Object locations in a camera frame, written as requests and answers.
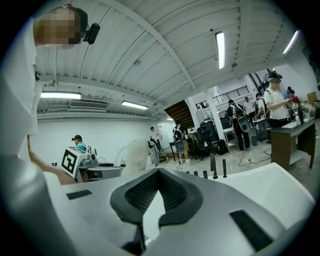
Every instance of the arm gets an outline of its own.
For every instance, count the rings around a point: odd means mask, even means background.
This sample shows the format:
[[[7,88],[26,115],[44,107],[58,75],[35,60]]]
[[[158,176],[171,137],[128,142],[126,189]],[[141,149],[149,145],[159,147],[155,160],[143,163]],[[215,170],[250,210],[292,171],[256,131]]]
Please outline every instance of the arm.
[[[28,152],[29,152],[29,157],[31,162],[39,166],[43,172],[53,173],[57,175],[61,185],[75,183],[74,179],[71,176],[69,176],[67,173],[65,173],[62,169],[60,169],[59,167],[47,164],[35,152],[31,150],[29,135],[27,136],[27,145],[28,145]]]

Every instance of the door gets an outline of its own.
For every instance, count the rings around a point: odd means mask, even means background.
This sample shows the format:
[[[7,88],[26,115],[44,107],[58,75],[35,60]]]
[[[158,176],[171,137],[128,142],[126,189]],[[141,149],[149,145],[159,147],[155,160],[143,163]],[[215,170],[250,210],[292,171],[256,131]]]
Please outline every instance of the door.
[[[168,133],[166,132],[166,129],[163,124],[158,123],[158,132],[159,132],[159,137],[160,137],[160,144],[163,149],[169,148],[169,138],[168,138]]]

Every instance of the office chair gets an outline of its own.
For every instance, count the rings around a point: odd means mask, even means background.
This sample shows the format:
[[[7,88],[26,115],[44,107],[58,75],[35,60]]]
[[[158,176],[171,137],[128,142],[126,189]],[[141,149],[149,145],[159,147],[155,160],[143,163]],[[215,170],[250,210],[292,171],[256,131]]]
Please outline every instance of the office chair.
[[[196,137],[199,142],[198,149],[201,152],[200,158],[201,158],[201,161],[203,161],[204,154],[206,152],[205,142],[208,145],[209,153],[212,153],[212,151],[213,151],[213,145],[212,145],[212,140],[211,140],[211,136],[210,136],[210,131],[203,129],[203,127],[200,127],[196,130]]]

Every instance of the black shorts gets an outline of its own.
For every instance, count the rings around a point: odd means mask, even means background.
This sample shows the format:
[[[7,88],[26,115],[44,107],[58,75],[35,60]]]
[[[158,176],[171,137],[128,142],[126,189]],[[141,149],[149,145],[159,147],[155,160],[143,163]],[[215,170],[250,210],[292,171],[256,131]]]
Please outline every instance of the black shorts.
[[[277,120],[277,119],[270,118],[268,123],[272,128],[277,128],[277,127],[285,126],[289,122],[290,121],[287,118],[284,120]]]

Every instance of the floor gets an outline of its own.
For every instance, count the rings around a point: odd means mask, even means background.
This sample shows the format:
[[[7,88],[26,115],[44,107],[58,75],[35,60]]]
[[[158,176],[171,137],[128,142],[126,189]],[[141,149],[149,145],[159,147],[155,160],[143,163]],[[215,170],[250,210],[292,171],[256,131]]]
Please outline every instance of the floor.
[[[320,119],[315,122],[317,131],[320,131]],[[230,143],[236,143],[235,139],[229,141]],[[300,159],[296,163],[290,166],[288,172],[295,177],[316,199],[319,195],[320,185],[320,138],[316,137],[315,144],[315,157],[313,161],[312,169],[309,169],[308,159]],[[224,155],[215,155],[216,169],[218,175],[223,175],[223,159],[226,160],[226,169],[228,174],[235,174],[245,172],[254,168],[265,166],[271,163],[270,156],[271,145],[266,144],[266,141],[258,142],[257,146],[250,147],[249,150],[245,150],[242,154],[238,145],[234,145],[230,148],[230,152]],[[203,161],[199,158],[197,160],[191,159],[190,163],[183,163],[178,166],[178,160],[175,162],[172,158],[160,163],[159,168],[167,170],[177,170],[181,172],[189,171],[191,174],[194,171],[198,172],[199,176],[203,177],[203,171],[207,171],[208,176],[212,176],[213,172],[210,172],[210,157],[205,157]]]

